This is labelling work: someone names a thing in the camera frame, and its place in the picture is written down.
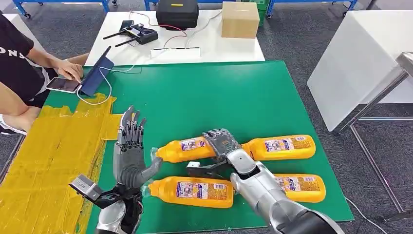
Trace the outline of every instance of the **plastic bottle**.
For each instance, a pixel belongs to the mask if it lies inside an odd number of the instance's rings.
[[[254,160],[303,159],[314,155],[316,145],[309,135],[257,138],[241,145]],[[174,140],[159,148],[156,156],[167,162],[183,162],[214,157],[204,137]]]
[[[316,145],[309,135],[256,138],[242,145],[255,161],[304,159],[312,157]]]
[[[287,197],[298,202],[321,202],[326,190],[323,180],[318,175],[310,174],[274,174],[284,189]]]
[[[234,196],[231,182],[221,179],[170,176],[148,187],[164,202],[191,206],[229,208]]]
[[[214,150],[203,136],[187,140],[174,140],[159,148],[156,156],[166,162],[184,162],[215,156]]]

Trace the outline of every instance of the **yellow tape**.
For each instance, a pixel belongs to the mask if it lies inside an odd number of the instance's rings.
[[[98,94],[89,102],[104,99]],[[117,137],[114,101],[81,101],[74,114],[68,107],[42,108],[0,187],[0,233],[86,232],[91,203],[68,184],[79,174],[98,181],[104,139]]]

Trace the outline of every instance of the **person's knee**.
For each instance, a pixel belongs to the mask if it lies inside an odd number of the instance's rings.
[[[22,116],[20,119],[20,127],[26,132],[29,132],[36,118],[37,117],[33,115]]]

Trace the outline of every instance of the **green mat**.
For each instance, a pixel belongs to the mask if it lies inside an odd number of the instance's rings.
[[[274,173],[317,174],[327,189],[324,201],[303,203],[329,215],[335,221],[354,220],[343,197],[300,96],[282,61],[193,63],[146,65],[132,73],[108,76],[117,97],[113,113],[123,113],[131,104],[148,119],[145,126],[145,160],[150,162],[151,147],[172,140],[198,137],[202,131],[227,128],[244,143],[258,137],[294,134],[311,135],[316,154],[310,159],[266,161]],[[102,83],[99,91],[107,94]],[[46,105],[77,106],[76,95],[51,92]],[[109,190],[115,185],[112,174],[114,141],[107,144],[99,186]],[[211,159],[202,160],[211,163]],[[154,179],[187,176],[187,163],[164,163]],[[145,211],[138,233],[193,232],[265,226],[246,201],[236,195],[229,209],[213,209],[169,204],[156,197],[143,200]],[[94,232],[100,209],[94,207],[88,234]]]

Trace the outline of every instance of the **white cable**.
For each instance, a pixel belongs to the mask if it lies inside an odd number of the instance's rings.
[[[205,25],[204,27],[202,27],[202,28],[201,28],[200,30],[198,30],[198,31],[195,31],[195,32],[187,39],[187,41],[186,41],[186,43],[185,43],[185,48],[188,47],[189,42],[191,41],[191,39],[194,37],[195,34],[201,32],[202,30],[204,30],[204,29],[209,25],[209,22],[210,22],[211,20],[217,18],[221,13],[222,13],[222,10],[221,10],[216,16],[209,18],[209,19],[208,19],[208,22],[206,23],[206,25]]]
[[[142,65],[145,65],[148,61],[150,61],[150,60],[158,57],[159,55],[163,54],[163,53],[166,52],[167,50],[169,50],[169,49],[168,49],[168,48],[167,48],[167,49],[164,49],[164,51],[162,51],[161,53],[159,53],[157,56],[154,56],[154,57],[149,58],[148,60],[144,61]],[[100,105],[100,104],[105,103],[105,102],[106,102],[107,100],[109,100],[109,98],[111,97],[111,94],[112,94],[112,86],[111,86],[111,84],[109,83],[108,79],[106,79],[105,75],[102,73],[102,69],[105,69],[105,70],[108,70],[108,71],[113,71],[113,72],[127,73],[127,72],[129,72],[130,70],[132,70],[132,69],[135,67],[135,65],[136,65],[136,64],[132,65],[132,67],[130,67],[128,70],[113,70],[113,69],[109,69],[109,68],[106,68],[106,67],[99,67],[100,74],[103,76],[103,78],[105,79],[106,83],[107,83],[108,86],[109,86],[109,95],[108,95],[108,97],[107,97],[104,101],[101,101],[101,102],[99,102],[99,103],[90,103],[90,102],[86,101],[85,99],[83,99],[83,98],[79,95],[79,91],[80,91],[80,89],[82,88],[82,85],[80,85],[80,87],[79,87],[79,88],[77,89],[77,91],[76,91],[77,97],[78,97],[80,100],[84,101],[85,103],[87,103],[87,104],[89,104],[89,105],[93,105],[93,106],[96,106],[96,105]]]
[[[89,104],[89,105],[93,105],[93,106],[100,105],[100,104],[105,103],[107,100],[109,100],[109,98],[111,98],[112,86],[111,86],[111,84],[109,83],[108,79],[106,79],[105,75],[102,73],[102,69],[106,69],[106,70],[109,70],[109,69],[106,68],[106,67],[99,67],[100,74],[103,76],[103,78],[105,79],[106,83],[108,83],[108,86],[109,86],[109,94],[108,94],[108,97],[107,97],[104,101],[101,101],[101,102],[99,102],[99,103],[90,103],[90,102],[86,101],[85,99],[83,99],[83,98],[79,95],[79,91],[80,91],[80,89],[82,88],[82,85],[80,85],[80,87],[79,87],[79,88],[77,89],[77,91],[76,91],[77,97],[78,97],[80,100],[84,101],[85,103],[87,103],[87,104]]]
[[[383,230],[380,226],[378,226],[377,224],[375,224],[373,221],[369,220],[366,216],[364,216],[364,214],[360,211],[360,209],[348,198],[344,197],[348,202],[350,202],[350,204],[352,204],[354,206],[354,208],[360,213],[361,216],[363,216],[364,219],[366,219],[368,222],[370,222],[371,224],[375,225],[378,229],[380,229],[384,234],[387,234],[387,232],[385,230]]]

